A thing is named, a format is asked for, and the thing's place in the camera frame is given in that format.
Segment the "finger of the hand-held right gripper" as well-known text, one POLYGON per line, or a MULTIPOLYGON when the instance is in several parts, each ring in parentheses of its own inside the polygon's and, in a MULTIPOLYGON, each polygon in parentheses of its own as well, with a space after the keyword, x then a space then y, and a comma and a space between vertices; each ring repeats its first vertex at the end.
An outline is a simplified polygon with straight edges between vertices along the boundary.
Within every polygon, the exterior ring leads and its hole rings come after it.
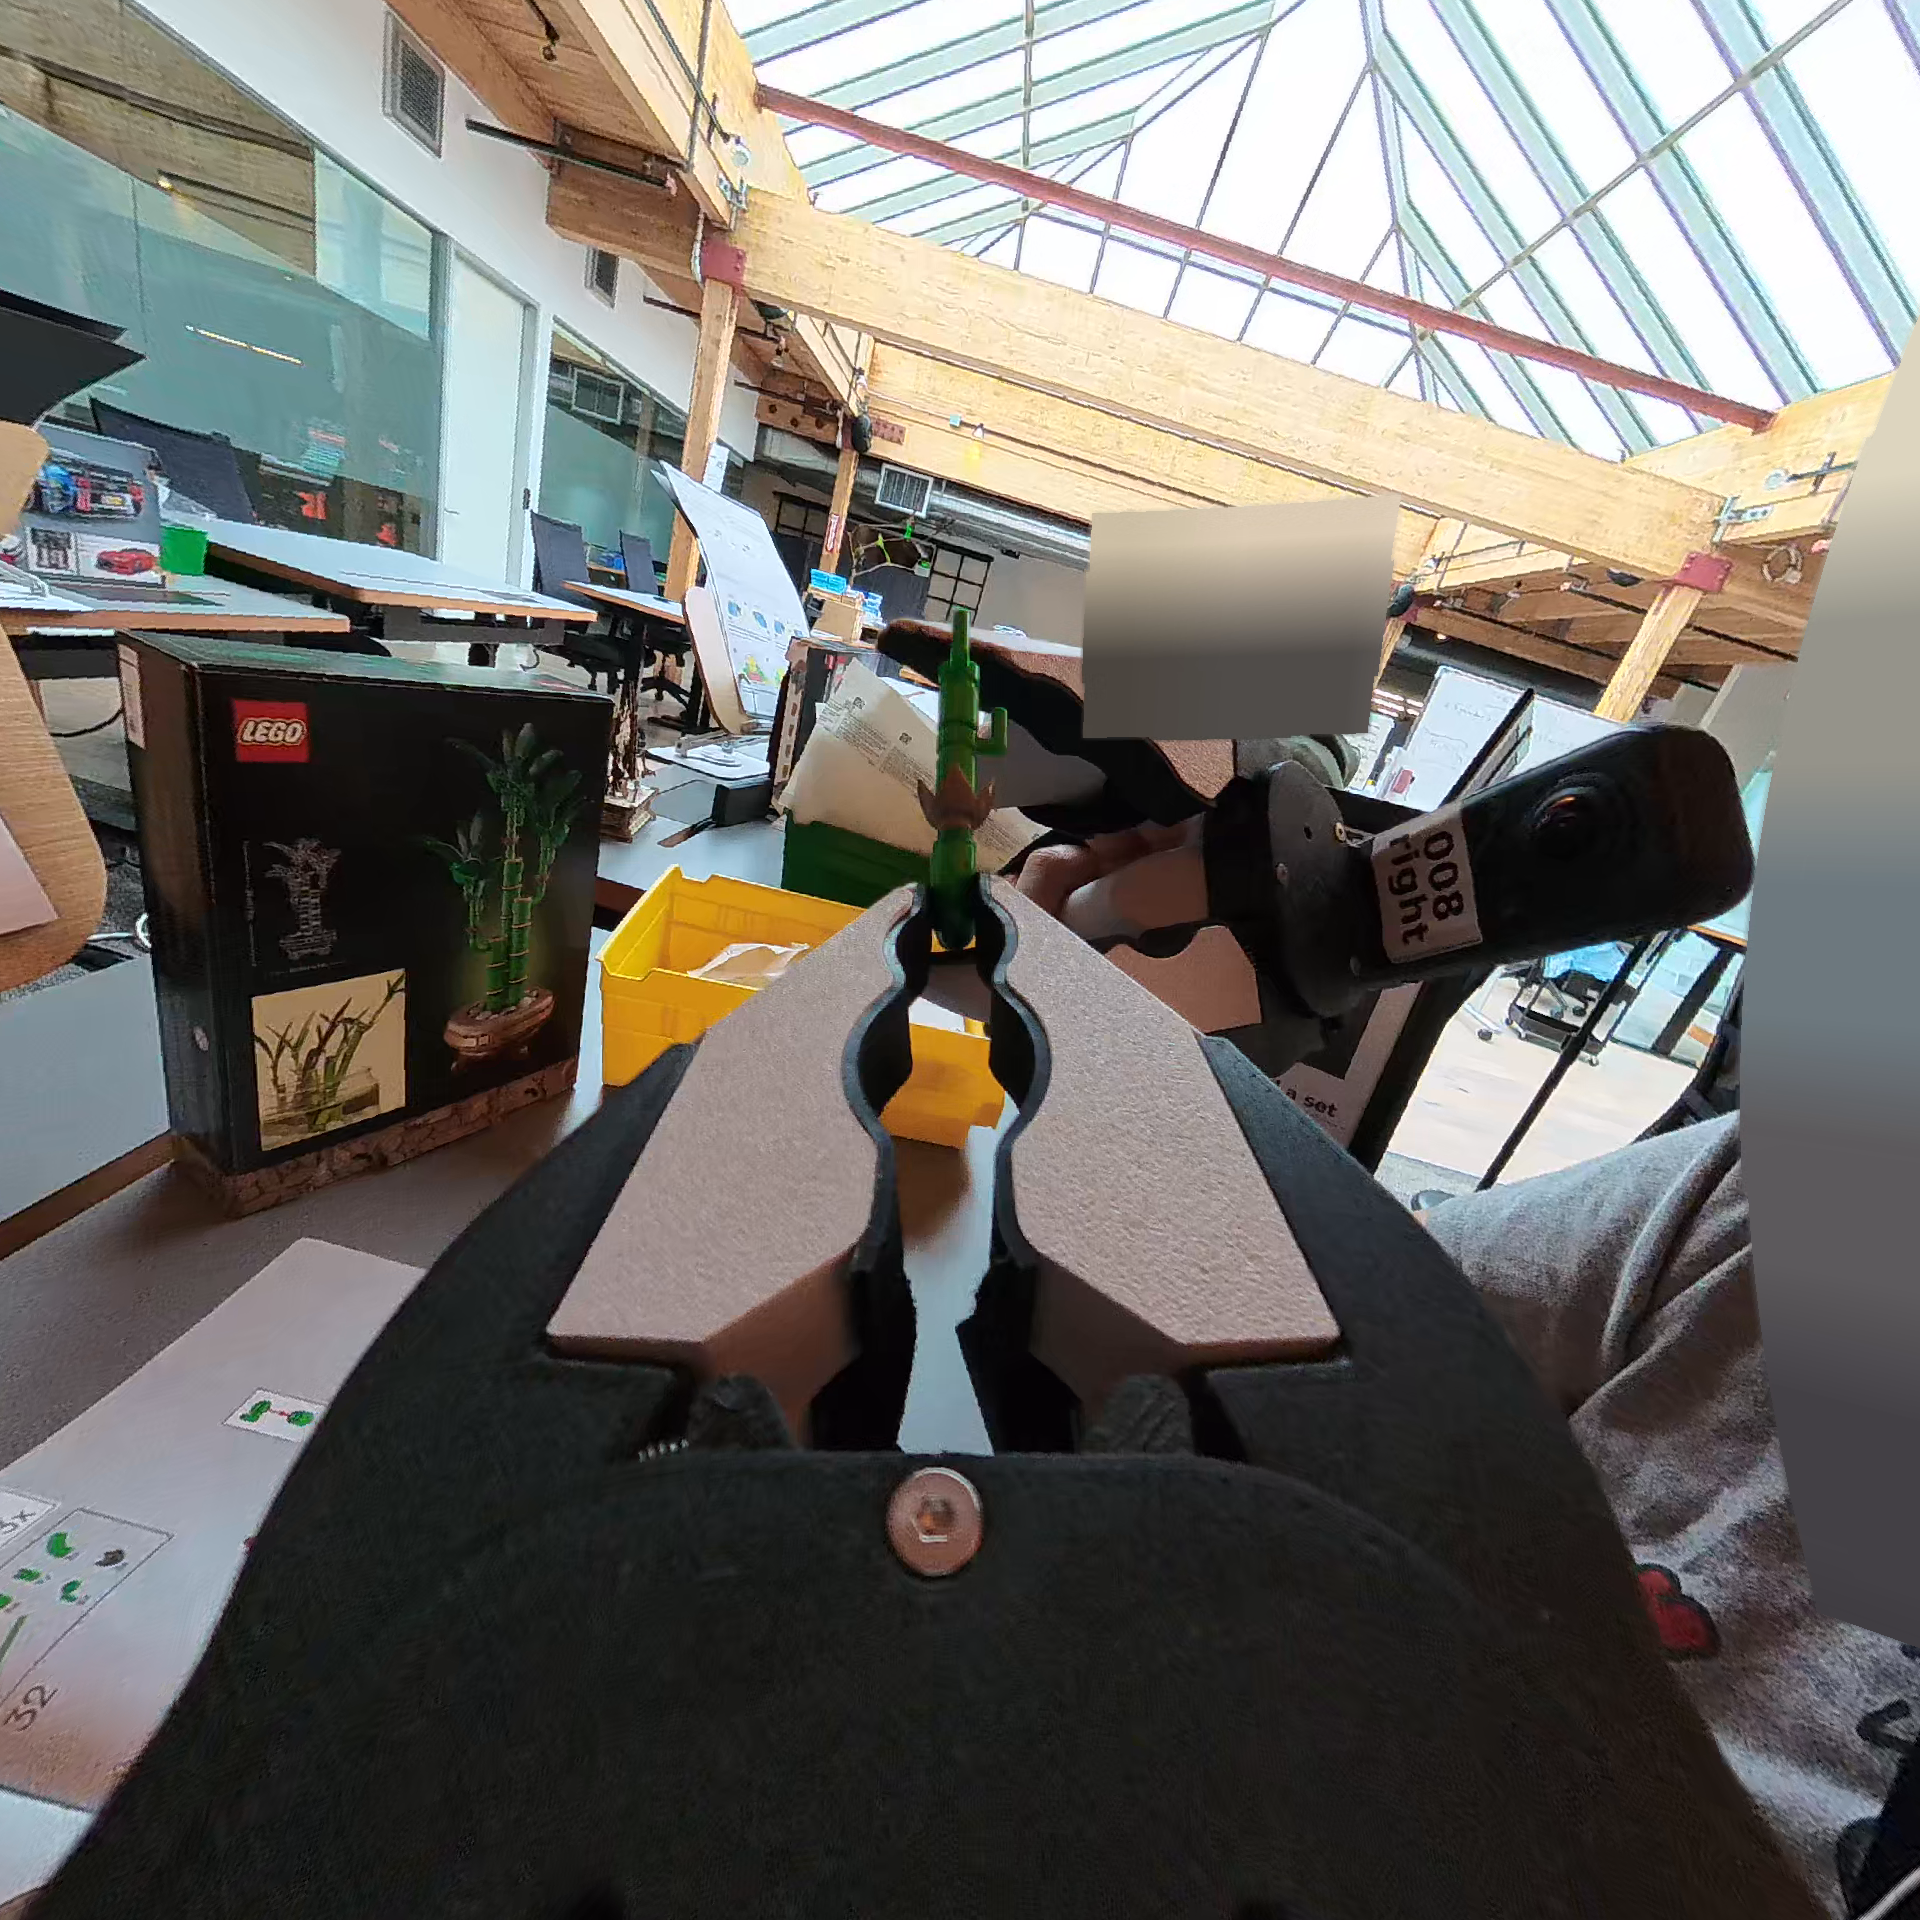
POLYGON ((991 759, 999 804, 1038 818, 1192 818, 1235 782, 1230 741, 1090 735, 1084 658, 1051 641, 975 633, 982 710, 1006 710, 1008 748, 991 759))
POLYGON ((1020 894, 1200 1034, 1260 1023, 1257 974, 1216 924, 1200 833, 1105 833, 1033 845, 1020 894))

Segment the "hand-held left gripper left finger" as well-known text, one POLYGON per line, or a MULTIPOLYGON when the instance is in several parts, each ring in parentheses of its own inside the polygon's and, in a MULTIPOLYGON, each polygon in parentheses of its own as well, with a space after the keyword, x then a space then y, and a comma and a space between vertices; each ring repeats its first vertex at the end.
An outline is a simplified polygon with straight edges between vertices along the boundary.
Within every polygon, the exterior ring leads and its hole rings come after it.
POLYGON ((891 891, 688 1051, 547 1326, 560 1354, 752 1375, 803 1439, 897 1446, 918 1315, 880 1114, 920 911, 891 891))

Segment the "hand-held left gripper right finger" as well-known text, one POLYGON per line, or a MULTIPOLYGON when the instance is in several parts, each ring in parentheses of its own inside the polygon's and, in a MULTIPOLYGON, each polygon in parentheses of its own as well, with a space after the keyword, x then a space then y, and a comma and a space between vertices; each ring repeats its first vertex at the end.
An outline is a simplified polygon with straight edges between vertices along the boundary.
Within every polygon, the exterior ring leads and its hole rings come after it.
POLYGON ((1134 1375, 1329 1361, 1339 1329, 1163 999, 1001 879, 976 891, 996 1146, 992 1266, 960 1326, 996 1449, 1071 1449, 1134 1375))

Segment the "green lego bamboo stalk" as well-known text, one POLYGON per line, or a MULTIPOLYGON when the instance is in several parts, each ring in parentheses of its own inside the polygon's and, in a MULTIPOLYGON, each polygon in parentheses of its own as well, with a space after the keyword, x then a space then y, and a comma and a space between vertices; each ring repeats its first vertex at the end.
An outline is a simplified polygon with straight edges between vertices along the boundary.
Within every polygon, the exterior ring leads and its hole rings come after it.
POLYGON ((940 671, 936 779, 922 782, 920 807, 936 833, 928 854, 928 911, 946 954, 963 954, 976 919, 976 829, 994 809, 994 789, 978 779, 985 756, 1006 754, 1008 713, 984 710, 969 644, 969 613, 952 613, 952 652, 940 671))

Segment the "black lego set box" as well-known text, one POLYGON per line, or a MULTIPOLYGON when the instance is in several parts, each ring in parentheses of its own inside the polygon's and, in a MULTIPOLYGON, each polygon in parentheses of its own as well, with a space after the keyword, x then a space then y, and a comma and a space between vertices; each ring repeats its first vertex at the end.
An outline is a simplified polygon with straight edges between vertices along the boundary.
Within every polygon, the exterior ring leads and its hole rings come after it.
POLYGON ((226 1213, 572 1090, 607 695, 182 633, 118 657, 176 1162, 226 1213))

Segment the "lego instruction booklet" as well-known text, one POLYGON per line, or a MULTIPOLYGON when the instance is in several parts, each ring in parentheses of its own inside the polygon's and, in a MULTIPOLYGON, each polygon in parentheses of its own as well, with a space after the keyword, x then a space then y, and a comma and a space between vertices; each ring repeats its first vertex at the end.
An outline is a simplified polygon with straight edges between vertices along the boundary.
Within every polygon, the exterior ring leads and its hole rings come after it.
POLYGON ((79 1811, 112 1793, 300 1446, 420 1276, 300 1238, 4 1467, 4 1793, 79 1811))

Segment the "lego car box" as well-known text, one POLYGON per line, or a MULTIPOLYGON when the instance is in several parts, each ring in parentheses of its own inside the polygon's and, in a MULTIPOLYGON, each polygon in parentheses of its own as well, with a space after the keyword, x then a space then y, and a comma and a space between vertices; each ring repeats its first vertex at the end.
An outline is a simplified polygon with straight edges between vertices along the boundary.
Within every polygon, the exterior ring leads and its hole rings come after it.
POLYGON ((47 459, 20 514, 16 562, 56 582, 163 587, 154 453, 43 421, 47 459))

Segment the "printed paper sheets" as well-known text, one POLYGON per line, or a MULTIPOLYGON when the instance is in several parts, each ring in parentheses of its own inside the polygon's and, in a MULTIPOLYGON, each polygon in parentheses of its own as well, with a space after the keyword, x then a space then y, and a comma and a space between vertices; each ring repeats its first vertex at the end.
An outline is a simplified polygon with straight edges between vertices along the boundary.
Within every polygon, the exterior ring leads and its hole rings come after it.
POLYGON ((913 690, 851 661, 816 710, 779 809, 799 826, 832 826, 930 854, 936 829, 922 786, 938 777, 938 721, 938 690, 913 690))

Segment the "yellow plastic bin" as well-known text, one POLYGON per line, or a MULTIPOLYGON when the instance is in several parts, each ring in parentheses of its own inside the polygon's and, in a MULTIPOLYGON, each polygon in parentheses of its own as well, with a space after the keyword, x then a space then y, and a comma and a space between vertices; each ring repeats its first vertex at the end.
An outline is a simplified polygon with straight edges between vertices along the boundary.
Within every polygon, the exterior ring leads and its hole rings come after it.
MULTIPOLYGON (((735 878, 670 868, 614 930, 600 956, 604 1082, 632 1083, 668 1046, 696 1043, 754 991, 688 977, 740 941, 823 946, 859 909, 735 878)), ((1001 1119, 985 1026, 918 1003, 913 1074, 882 1110, 898 1138, 960 1148, 1001 1119)))

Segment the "whiteboard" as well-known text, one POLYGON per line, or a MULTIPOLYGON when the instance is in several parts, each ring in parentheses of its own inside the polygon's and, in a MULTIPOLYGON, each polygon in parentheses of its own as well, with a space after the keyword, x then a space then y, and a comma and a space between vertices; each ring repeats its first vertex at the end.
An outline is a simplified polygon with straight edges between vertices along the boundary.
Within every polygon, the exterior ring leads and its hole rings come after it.
POLYGON ((1442 667, 1374 790, 1382 799, 1431 812, 1614 731, 1618 723, 1545 700, 1534 687, 1442 667))

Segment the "green plastic bin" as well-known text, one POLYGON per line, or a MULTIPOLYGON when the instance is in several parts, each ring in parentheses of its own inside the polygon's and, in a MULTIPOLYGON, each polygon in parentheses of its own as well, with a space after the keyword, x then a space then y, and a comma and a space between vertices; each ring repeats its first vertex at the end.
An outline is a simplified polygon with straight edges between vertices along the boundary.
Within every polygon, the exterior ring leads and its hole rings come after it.
POLYGON ((913 847, 898 847, 835 822, 804 822, 790 812, 779 885, 790 894, 868 908, 898 887, 926 885, 930 847, 926 829, 913 847))

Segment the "wooden clipboard with instruction sheet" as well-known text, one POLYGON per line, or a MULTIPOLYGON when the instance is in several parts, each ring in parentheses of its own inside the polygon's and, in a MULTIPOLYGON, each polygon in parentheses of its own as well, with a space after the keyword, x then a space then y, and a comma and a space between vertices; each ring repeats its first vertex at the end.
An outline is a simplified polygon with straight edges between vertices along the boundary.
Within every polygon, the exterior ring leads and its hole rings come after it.
POLYGON ((764 731, 790 652, 810 636, 801 595, 754 507, 681 468, 657 465, 657 474, 703 549, 705 586, 688 587, 681 609, 711 721, 730 733, 764 731))

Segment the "wooden mechanical model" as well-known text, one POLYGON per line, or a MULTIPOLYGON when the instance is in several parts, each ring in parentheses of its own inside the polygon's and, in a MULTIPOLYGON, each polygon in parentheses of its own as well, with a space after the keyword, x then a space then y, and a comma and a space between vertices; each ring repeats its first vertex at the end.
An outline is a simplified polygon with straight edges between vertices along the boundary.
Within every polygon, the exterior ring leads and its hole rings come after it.
POLYGON ((600 812, 600 833, 608 842, 632 844, 655 818, 655 789, 648 783, 644 721, 638 706, 615 705, 608 790, 600 812))

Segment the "grey top office desk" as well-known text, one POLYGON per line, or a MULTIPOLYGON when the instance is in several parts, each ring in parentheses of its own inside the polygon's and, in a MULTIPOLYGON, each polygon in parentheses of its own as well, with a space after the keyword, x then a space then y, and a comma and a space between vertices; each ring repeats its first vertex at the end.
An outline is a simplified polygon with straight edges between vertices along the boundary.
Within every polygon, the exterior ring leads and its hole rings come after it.
POLYGON ((608 617, 608 643, 615 650, 608 669, 614 695, 638 705, 641 695, 659 693, 679 701, 679 715, 665 723, 681 731, 696 729, 705 715, 705 681, 681 601, 600 582, 566 582, 562 595, 588 601, 608 617))
POLYGON ((345 615, 239 582, 202 578, 186 587, 4 582, 8 633, 283 633, 344 636, 345 615))
POLYGON ((216 518, 209 525, 209 575, 307 597, 348 617, 355 633, 398 658, 467 657, 494 666, 527 666, 540 650, 558 652, 594 627, 598 613, 550 595, 500 586, 442 561, 385 545, 216 518))

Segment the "wooden chair back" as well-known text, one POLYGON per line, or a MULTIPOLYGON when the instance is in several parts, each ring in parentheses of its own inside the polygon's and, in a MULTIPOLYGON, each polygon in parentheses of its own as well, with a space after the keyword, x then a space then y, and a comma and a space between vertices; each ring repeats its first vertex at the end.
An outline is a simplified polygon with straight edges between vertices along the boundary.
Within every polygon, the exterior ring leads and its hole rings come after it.
POLYGON ((68 965, 106 915, 106 860, 3 637, 3 989, 68 965))

